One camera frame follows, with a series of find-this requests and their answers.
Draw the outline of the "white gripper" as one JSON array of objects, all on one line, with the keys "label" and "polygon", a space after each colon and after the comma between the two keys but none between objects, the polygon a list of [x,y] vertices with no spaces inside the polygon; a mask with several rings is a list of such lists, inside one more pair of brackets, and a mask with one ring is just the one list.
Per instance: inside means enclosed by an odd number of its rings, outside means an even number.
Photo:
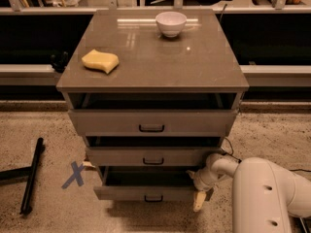
[{"label": "white gripper", "polygon": [[193,194],[193,210],[199,212],[202,209],[203,203],[206,199],[206,192],[214,187],[218,181],[217,173],[212,172],[208,167],[199,169],[197,172],[187,170],[186,173],[193,179],[194,186],[197,190]]}]

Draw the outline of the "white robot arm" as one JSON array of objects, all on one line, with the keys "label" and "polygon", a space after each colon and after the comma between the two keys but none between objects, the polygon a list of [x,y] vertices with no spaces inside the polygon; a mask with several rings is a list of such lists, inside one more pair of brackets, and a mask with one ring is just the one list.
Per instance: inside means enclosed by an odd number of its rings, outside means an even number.
[{"label": "white robot arm", "polygon": [[233,233],[292,233],[292,216],[311,217],[311,182],[269,160],[236,162],[214,153],[204,168],[188,174],[196,212],[215,183],[232,178]]}]

